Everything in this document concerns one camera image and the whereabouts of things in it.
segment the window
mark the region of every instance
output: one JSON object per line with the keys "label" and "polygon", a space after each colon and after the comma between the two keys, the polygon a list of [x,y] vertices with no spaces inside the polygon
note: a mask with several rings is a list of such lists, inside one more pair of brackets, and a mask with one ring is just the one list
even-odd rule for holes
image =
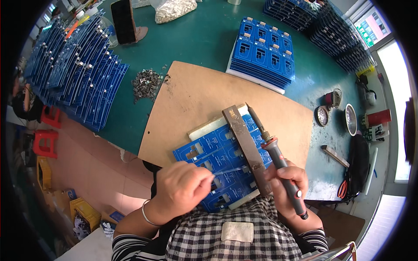
{"label": "window", "polygon": [[55,6],[53,4],[51,4],[49,7],[49,12],[52,14],[52,11],[55,9]]}
{"label": "window", "polygon": [[404,202],[405,197],[382,195],[376,215],[357,248],[358,260],[372,260],[377,254],[398,220]]}
{"label": "window", "polygon": [[395,101],[396,117],[398,118],[398,164],[395,173],[395,183],[407,183],[410,166],[405,162],[405,146],[403,141],[403,124],[405,118],[406,101],[411,97],[408,71],[405,60],[396,41],[389,42],[377,51],[385,69],[387,80]]}
{"label": "window", "polygon": [[44,20],[46,23],[49,23],[49,21],[51,21],[51,18],[49,18],[49,16],[48,16],[47,14],[44,14],[44,15],[43,15],[43,20]]}
{"label": "window", "polygon": [[390,33],[386,22],[381,18],[376,7],[372,6],[354,26],[368,47],[372,47]]}

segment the red plastic stool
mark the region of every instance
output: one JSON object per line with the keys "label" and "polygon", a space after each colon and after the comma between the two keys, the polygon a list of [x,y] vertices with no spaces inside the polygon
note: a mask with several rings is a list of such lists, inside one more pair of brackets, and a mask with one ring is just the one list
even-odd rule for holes
{"label": "red plastic stool", "polygon": [[[45,139],[45,146],[39,146],[39,142],[41,139]],[[46,146],[46,140],[50,139],[50,146]],[[35,141],[33,142],[33,152],[36,155],[50,157],[50,158],[58,158],[58,155],[54,153],[54,142],[58,139],[58,132],[54,131],[53,129],[40,129],[35,131]]]}
{"label": "red plastic stool", "polygon": [[60,110],[58,108],[56,108],[55,116],[52,116],[52,108],[54,108],[54,107],[51,106],[51,108],[49,109],[49,114],[45,114],[45,108],[46,107],[47,107],[46,105],[43,106],[42,115],[41,115],[41,122],[45,122],[46,124],[51,125],[52,127],[56,127],[58,129],[60,129],[61,128],[61,123],[58,122]]}

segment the metal bar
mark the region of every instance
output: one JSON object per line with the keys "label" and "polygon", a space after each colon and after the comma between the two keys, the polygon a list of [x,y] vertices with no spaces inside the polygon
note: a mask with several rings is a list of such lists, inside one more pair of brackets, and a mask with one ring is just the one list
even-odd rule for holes
{"label": "metal bar", "polygon": [[350,167],[350,164],[343,157],[341,157],[340,155],[338,155],[337,152],[335,150],[333,150],[330,146],[328,146],[328,145],[322,145],[321,146],[321,149],[323,151],[325,151],[328,155],[330,155],[331,157],[333,157],[334,159],[336,159],[344,167]]}
{"label": "metal bar", "polygon": [[258,153],[257,147],[245,125],[241,114],[238,111],[237,106],[233,105],[222,111],[228,125],[230,126],[238,145],[241,148],[242,154],[244,155],[248,167],[251,169],[251,173],[254,175],[255,182],[261,196],[266,197],[271,193],[270,188],[266,180],[264,179],[265,166],[260,154]]}

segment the hand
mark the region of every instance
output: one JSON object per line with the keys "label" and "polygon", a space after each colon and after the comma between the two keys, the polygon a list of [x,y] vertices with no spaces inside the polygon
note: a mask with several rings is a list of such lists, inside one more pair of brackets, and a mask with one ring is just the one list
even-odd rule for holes
{"label": "hand", "polygon": [[290,160],[286,159],[286,163],[288,167],[278,170],[271,164],[264,174],[266,181],[270,181],[277,211],[286,219],[292,219],[297,215],[280,178],[293,180],[302,191],[302,199],[305,199],[308,192],[308,176],[304,169],[297,167]]}
{"label": "hand", "polygon": [[196,207],[211,190],[213,175],[204,167],[185,161],[157,172],[157,194],[145,205],[147,218],[163,225]]}

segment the stack of circuit boards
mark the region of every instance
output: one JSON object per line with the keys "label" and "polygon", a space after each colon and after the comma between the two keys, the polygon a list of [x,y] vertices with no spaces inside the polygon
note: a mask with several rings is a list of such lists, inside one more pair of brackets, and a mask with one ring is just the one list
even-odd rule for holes
{"label": "stack of circuit boards", "polygon": [[[242,118],[267,168],[272,160],[268,152],[261,148],[264,140],[248,111],[244,113]],[[177,161],[194,163],[216,175],[211,192],[201,201],[209,213],[227,208],[257,189],[254,176],[227,124],[174,150],[173,154]]]}
{"label": "stack of circuit boards", "polygon": [[266,0],[263,13],[303,32],[347,72],[363,71],[373,61],[348,18],[329,0],[324,5],[304,0]]}
{"label": "stack of circuit boards", "polygon": [[324,1],[306,34],[347,72],[362,71],[373,64],[352,23],[330,1]]}
{"label": "stack of circuit boards", "polygon": [[302,32],[316,19],[318,10],[304,0],[266,0],[263,13]]}
{"label": "stack of circuit boards", "polygon": [[243,18],[229,69],[266,82],[284,93],[295,81],[291,36],[262,21]]}
{"label": "stack of circuit boards", "polygon": [[93,131],[105,126],[129,67],[108,50],[110,33],[103,14],[99,11],[74,31],[65,30],[61,19],[52,20],[43,28],[24,72],[45,105],[58,107]]}

